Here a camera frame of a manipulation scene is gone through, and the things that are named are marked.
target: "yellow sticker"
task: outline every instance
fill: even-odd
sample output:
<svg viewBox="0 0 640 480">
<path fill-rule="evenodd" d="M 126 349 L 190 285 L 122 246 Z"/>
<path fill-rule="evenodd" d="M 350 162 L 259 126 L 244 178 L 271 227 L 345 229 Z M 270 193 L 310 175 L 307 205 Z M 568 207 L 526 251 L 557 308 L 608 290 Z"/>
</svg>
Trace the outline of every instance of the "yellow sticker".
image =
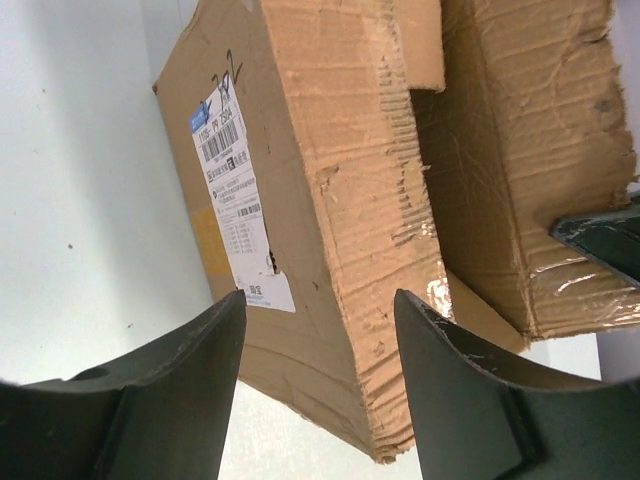
<svg viewBox="0 0 640 480">
<path fill-rule="evenodd" d="M 198 241 L 200 256 L 208 275 L 231 275 L 216 214 L 212 207 L 191 214 L 191 224 Z"/>
</svg>

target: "cardboard box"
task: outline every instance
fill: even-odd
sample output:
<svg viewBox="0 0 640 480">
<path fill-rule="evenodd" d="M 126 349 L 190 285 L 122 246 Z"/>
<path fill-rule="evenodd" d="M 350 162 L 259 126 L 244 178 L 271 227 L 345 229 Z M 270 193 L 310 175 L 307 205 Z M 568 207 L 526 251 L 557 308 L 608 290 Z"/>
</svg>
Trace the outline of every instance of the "cardboard box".
<svg viewBox="0 0 640 480">
<path fill-rule="evenodd" d="M 409 88 L 444 90 L 440 0 L 394 0 Z"/>
<path fill-rule="evenodd" d="M 414 94 L 448 268 L 530 339 L 640 322 L 640 292 L 548 236 L 625 199 L 608 0 L 446 0 L 447 89 Z"/>
<path fill-rule="evenodd" d="M 214 297 L 247 293 L 240 378 L 381 462 L 413 444 L 396 289 L 524 347 L 447 279 L 394 15 L 201 1 L 155 86 Z"/>
</svg>

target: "black curved panel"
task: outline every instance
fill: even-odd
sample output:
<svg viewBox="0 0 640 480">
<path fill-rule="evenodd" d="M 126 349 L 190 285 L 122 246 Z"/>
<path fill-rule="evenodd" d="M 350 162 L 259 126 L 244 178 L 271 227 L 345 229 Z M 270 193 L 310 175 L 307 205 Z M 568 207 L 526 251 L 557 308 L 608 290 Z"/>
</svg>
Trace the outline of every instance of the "black curved panel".
<svg viewBox="0 0 640 480">
<path fill-rule="evenodd" d="M 506 352 L 399 291 L 395 319 L 425 479 L 640 478 L 640 381 L 607 385 Z"/>
<path fill-rule="evenodd" d="M 0 384 L 0 478 L 217 478 L 245 328 L 236 292 L 72 380 Z"/>
</svg>

